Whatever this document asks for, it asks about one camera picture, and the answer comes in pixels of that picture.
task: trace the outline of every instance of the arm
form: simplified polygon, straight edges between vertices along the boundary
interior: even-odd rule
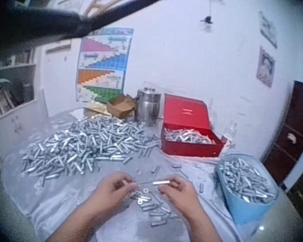
[[[95,226],[102,225],[136,186],[132,177],[121,171],[103,178],[92,195],[68,216],[47,241],[89,240]]]
[[[159,186],[170,202],[182,213],[191,227],[191,241],[218,242],[220,237],[197,198],[193,184],[179,175],[167,178],[169,185]]]

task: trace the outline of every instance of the red box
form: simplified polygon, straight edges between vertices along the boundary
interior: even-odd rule
[[[193,144],[165,140],[164,129],[194,129],[208,135],[215,145]],[[164,123],[162,128],[162,150],[169,155],[217,157],[223,144],[211,131],[208,109],[204,102],[186,97],[165,94]]]

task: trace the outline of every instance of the cabinet door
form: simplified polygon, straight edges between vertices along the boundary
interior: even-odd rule
[[[295,160],[298,160],[303,151],[303,136],[290,127],[283,125],[276,144]]]
[[[36,102],[16,112],[14,119],[16,120],[20,137],[26,138],[34,132],[35,128],[45,122],[46,116],[45,112],[40,109],[39,103]]]
[[[272,178],[279,185],[295,166],[296,161],[289,157],[283,150],[276,145],[273,146],[271,153],[266,159],[264,166],[271,174]]]
[[[11,115],[0,120],[0,167],[7,152],[19,141],[18,133]]]
[[[285,123],[303,135],[303,83],[295,81]]]
[[[45,112],[37,100],[16,107],[0,120],[0,167],[13,146],[33,133],[34,128],[45,120]]]

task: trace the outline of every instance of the bookshelf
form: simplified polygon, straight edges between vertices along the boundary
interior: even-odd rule
[[[22,67],[28,67],[28,66],[35,66],[35,63],[25,63],[25,64],[15,64],[7,67],[0,67],[0,71],[11,69],[11,68],[22,68]]]
[[[15,58],[16,62],[0,64],[0,169],[10,150],[47,119],[40,85],[42,47],[33,52],[29,63]]]
[[[35,64],[0,68],[0,117],[34,100]]]

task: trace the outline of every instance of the blue bucket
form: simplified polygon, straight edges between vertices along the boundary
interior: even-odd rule
[[[243,159],[249,165],[256,168],[260,172],[260,174],[271,183],[271,188],[275,189],[276,191],[274,192],[276,193],[276,197],[278,197],[278,193],[279,193],[278,186],[276,185],[275,181],[268,173],[266,168],[262,165],[262,163],[251,155],[237,154],[237,153],[227,154],[218,163],[216,167],[217,174],[221,183],[225,200],[228,205],[228,209],[230,211],[230,214],[234,222],[236,224],[243,224],[250,221],[259,220],[271,208],[271,206],[274,204],[276,200],[272,200],[270,203],[267,204],[248,203],[245,200],[233,194],[232,192],[230,192],[223,181],[223,177],[222,177],[223,175],[220,172],[219,165],[224,161],[229,161],[234,158]]]

